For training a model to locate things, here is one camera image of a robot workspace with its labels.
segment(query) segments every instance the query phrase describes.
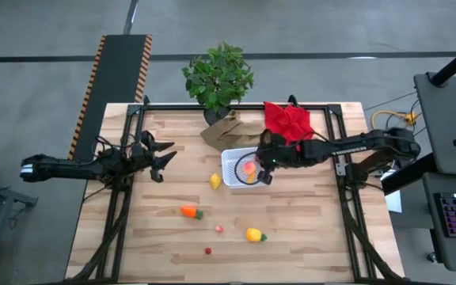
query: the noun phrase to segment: red fabric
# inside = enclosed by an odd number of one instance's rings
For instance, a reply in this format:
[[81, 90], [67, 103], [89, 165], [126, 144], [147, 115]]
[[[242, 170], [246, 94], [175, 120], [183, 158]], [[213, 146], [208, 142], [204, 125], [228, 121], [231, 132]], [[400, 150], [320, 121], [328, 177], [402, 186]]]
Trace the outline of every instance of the red fabric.
[[298, 141], [302, 137], [310, 139], [313, 137], [314, 130], [310, 126], [309, 112], [304, 108], [297, 108], [288, 105], [281, 108], [270, 102], [265, 103], [265, 127], [272, 132], [282, 135], [289, 144]]

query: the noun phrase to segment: concrete floor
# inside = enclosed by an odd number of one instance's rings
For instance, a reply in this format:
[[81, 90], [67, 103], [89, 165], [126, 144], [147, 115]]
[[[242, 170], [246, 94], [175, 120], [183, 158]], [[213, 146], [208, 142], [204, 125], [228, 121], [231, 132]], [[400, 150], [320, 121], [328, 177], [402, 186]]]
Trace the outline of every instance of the concrete floor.
[[[93, 55], [100, 36], [123, 31], [130, 0], [0, 0], [0, 56]], [[221, 40], [247, 52], [456, 51], [451, 0], [141, 0], [134, 34], [154, 35], [153, 54], [205, 52]], [[365, 108], [413, 91], [412, 76], [451, 59], [254, 60], [255, 87], [244, 101], [361, 101]], [[145, 93], [153, 102], [184, 102], [183, 62], [151, 62]], [[61, 280], [85, 182], [25, 184], [20, 161], [66, 157], [92, 63], [0, 63], [0, 184], [40, 197], [7, 230], [0, 284]], [[406, 112], [416, 96], [380, 109]], [[384, 119], [377, 122], [384, 127]], [[420, 120], [416, 129], [424, 126]], [[431, 151], [427, 132], [416, 137]], [[395, 228], [406, 276], [455, 283], [456, 272], [424, 258], [424, 230]]]

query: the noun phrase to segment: wooden table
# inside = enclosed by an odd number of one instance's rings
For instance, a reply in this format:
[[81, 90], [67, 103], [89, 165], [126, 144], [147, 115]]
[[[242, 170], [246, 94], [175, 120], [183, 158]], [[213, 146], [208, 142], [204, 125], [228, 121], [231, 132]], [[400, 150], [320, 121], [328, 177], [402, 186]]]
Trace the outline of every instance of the wooden table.
[[[342, 103], [348, 135], [367, 131], [362, 105]], [[108, 104], [101, 135], [118, 143], [127, 104]], [[263, 122], [262, 111], [240, 111], [246, 122]], [[311, 126], [326, 135], [322, 112], [310, 112]], [[221, 154], [207, 146], [200, 132], [207, 127], [201, 111], [147, 111], [144, 129], [157, 141], [174, 141], [178, 154], [162, 174], [165, 182], [137, 173], [121, 261], [120, 282], [345, 282], [352, 281], [348, 248], [330, 160], [310, 168], [277, 169], [272, 185], [212, 190], [209, 177], [221, 174]], [[354, 154], [360, 161], [368, 153]], [[102, 184], [89, 181], [86, 195]], [[384, 195], [365, 188], [361, 200], [370, 241], [389, 266], [404, 272]], [[66, 277], [74, 276], [101, 242], [110, 191], [83, 205]], [[180, 206], [198, 205], [205, 217], [181, 216]], [[215, 226], [225, 232], [218, 234]], [[245, 240], [255, 227], [268, 236], [262, 243]], [[212, 254], [206, 255], [206, 247]], [[361, 247], [357, 245], [364, 268]], [[107, 264], [111, 268], [112, 258]]]

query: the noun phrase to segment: white basket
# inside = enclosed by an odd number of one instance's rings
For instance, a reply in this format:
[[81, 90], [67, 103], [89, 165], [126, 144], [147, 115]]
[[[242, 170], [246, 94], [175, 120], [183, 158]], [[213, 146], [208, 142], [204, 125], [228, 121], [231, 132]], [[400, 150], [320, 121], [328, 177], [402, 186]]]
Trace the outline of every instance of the white basket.
[[[235, 177], [235, 164], [237, 163], [238, 159], [241, 158], [243, 155], [256, 151], [257, 147], [246, 147], [241, 149], [232, 149], [232, 150], [224, 150], [221, 153], [221, 163], [222, 163], [222, 180], [228, 186], [228, 188], [253, 188], [253, 187], [260, 187], [265, 186], [265, 184], [258, 182], [255, 185], [246, 185], [241, 183]], [[249, 179], [249, 175], [245, 174], [242, 171], [242, 165], [246, 162], [254, 162], [254, 154], [246, 156], [239, 162], [237, 174], [243, 180], [247, 181]], [[261, 168], [259, 163], [255, 163], [256, 165], [256, 174], [258, 174], [263, 169]]]

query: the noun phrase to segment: black and orange striped tape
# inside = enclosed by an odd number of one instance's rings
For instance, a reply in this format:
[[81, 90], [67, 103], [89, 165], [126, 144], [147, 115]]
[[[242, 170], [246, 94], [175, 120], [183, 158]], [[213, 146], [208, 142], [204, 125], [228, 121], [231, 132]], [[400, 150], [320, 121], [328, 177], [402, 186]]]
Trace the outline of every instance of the black and orange striped tape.
[[96, 56], [94, 57], [93, 70], [91, 71], [91, 76], [89, 78], [89, 84], [87, 85], [87, 90], [85, 92], [84, 101], [82, 102], [82, 109], [80, 115], [78, 116], [77, 126], [75, 127], [75, 133], [73, 134], [73, 140], [71, 141], [70, 153], [68, 154], [68, 160], [73, 159], [75, 152], [75, 147], [77, 146], [78, 136], [80, 135], [80, 128], [82, 127], [82, 122], [84, 121], [84, 116], [86, 115], [87, 104], [89, 103], [89, 98], [91, 97], [91, 89], [93, 88], [94, 76], [96, 76], [96, 71], [98, 70], [100, 64], [101, 51], [103, 50], [103, 45], [105, 44], [105, 36], [101, 37], [100, 46]]
[[146, 85], [147, 69], [149, 67], [150, 47], [152, 46], [152, 35], [146, 35], [146, 42], [143, 45], [142, 61], [140, 63], [139, 80], [136, 84], [135, 102], [143, 102], [143, 87]]

